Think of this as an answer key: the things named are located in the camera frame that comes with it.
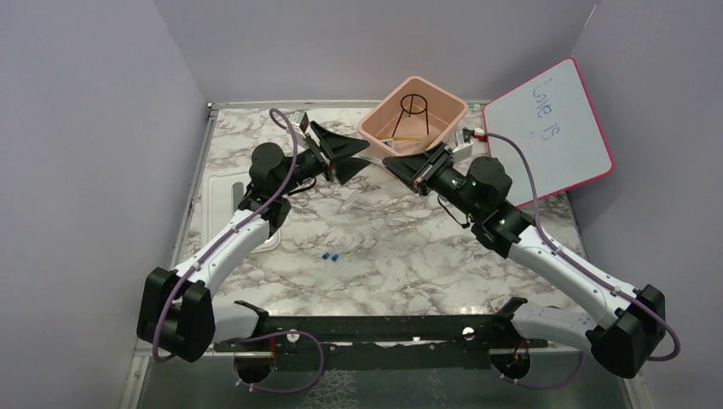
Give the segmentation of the amber rubber tubing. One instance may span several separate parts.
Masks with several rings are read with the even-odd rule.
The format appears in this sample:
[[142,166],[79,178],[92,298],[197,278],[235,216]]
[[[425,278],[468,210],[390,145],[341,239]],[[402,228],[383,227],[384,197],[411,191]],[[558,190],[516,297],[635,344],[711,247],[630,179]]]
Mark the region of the amber rubber tubing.
[[434,140],[434,137],[428,135],[399,135],[379,138],[379,142],[400,155],[421,153],[425,151]]

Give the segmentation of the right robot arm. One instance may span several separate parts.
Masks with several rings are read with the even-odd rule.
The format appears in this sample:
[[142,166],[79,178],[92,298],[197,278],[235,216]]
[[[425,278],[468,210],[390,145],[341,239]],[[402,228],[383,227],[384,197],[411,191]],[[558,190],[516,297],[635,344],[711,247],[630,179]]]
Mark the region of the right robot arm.
[[653,285],[637,288],[593,266],[552,239],[541,223],[507,201],[512,178],[491,157],[472,160],[466,174],[443,146],[388,157],[384,167],[420,196],[435,192],[462,211],[486,249],[538,274],[574,300],[580,313],[520,301],[492,326],[494,340],[511,347],[538,338],[590,354],[608,372],[635,377],[664,338],[665,296]]

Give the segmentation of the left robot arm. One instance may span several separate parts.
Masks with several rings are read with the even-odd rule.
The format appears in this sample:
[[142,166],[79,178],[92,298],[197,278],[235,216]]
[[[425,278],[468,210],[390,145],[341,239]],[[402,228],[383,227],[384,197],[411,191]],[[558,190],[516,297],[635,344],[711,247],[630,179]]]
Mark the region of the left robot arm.
[[345,184],[368,161],[359,153],[365,140],[333,133],[317,122],[312,135],[292,134],[291,155],[265,142],[252,151],[250,184],[225,227],[174,268],[155,268],[146,278],[136,335],[170,357],[199,359],[213,344],[238,340],[261,348],[268,338],[266,312],[247,302],[216,307],[213,298],[226,278],[283,225],[291,210],[288,195],[305,181],[323,176]]

